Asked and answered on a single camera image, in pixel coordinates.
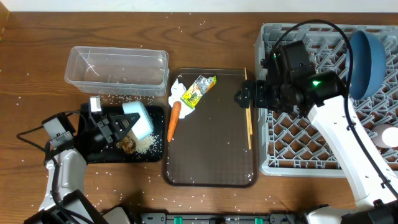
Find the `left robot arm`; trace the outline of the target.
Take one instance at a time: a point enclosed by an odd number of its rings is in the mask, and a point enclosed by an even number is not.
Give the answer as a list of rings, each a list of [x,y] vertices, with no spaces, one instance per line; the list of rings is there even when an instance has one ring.
[[[79,127],[74,128],[61,112],[42,121],[50,139],[41,148],[48,170],[45,197],[39,211],[26,223],[134,223],[123,205],[101,213],[84,195],[84,178],[90,157],[114,149],[128,133],[139,139],[153,131],[146,107],[139,101],[121,106],[85,103],[76,110]]]

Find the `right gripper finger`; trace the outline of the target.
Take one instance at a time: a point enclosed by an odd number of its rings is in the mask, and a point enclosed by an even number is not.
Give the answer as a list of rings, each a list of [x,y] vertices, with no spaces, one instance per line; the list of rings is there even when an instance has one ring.
[[[241,93],[236,93],[234,95],[234,101],[241,107],[241,108],[248,108],[249,107],[249,100],[242,98]]]
[[[237,95],[247,95],[249,93],[249,80],[242,82],[239,90],[236,92]]]

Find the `white rice pile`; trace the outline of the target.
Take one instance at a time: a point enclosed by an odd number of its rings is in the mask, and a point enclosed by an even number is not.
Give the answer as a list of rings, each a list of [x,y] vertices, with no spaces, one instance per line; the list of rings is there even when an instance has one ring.
[[[145,154],[157,141],[157,136],[150,134],[144,139],[136,141],[136,152]]]

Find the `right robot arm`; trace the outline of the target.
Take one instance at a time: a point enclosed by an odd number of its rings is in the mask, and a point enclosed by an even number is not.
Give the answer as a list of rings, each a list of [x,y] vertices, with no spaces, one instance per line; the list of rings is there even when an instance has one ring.
[[[267,108],[301,116],[322,135],[342,168],[355,210],[324,206],[305,213],[307,223],[397,223],[397,176],[355,116],[348,84],[333,71],[318,73],[302,41],[274,49],[266,80],[246,80],[234,100],[242,108]]]

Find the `light blue rice bowl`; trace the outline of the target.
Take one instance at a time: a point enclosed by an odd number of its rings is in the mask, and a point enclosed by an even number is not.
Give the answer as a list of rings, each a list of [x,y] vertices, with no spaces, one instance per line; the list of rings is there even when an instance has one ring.
[[[123,103],[122,108],[125,114],[139,114],[139,119],[132,127],[132,131],[138,140],[143,140],[153,133],[154,125],[143,103],[140,101]]]

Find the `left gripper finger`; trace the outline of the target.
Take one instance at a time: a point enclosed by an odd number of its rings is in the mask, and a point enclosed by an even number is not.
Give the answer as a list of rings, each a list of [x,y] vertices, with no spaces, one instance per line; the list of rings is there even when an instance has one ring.
[[[135,125],[135,121],[111,121],[108,126],[111,130],[111,134],[108,138],[110,144],[117,143],[122,140],[127,133]]]
[[[124,121],[127,123],[136,123],[140,118],[139,113],[130,113],[130,114],[109,114],[108,118],[114,123],[123,123]]]

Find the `dark blue plate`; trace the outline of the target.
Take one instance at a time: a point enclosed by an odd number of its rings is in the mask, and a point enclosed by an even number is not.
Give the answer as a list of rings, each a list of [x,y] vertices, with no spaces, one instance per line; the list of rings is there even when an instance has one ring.
[[[382,42],[369,32],[357,31],[350,39],[353,50],[353,63],[349,52],[346,68],[353,64],[349,93],[355,100],[373,96],[382,86],[386,74],[386,51]]]

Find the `pink cup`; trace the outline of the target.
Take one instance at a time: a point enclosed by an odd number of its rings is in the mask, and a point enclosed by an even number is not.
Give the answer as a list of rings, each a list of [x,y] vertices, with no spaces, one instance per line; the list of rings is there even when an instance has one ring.
[[[381,148],[397,147],[398,128],[390,124],[380,124],[373,127],[372,132],[377,135],[372,138],[373,143]]]

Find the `brown food scrap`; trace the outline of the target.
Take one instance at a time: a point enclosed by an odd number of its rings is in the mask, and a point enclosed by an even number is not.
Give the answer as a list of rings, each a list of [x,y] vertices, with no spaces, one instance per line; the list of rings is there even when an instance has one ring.
[[[133,154],[136,151],[137,141],[130,137],[125,136],[122,140],[120,140],[116,147],[122,149],[126,154]]]

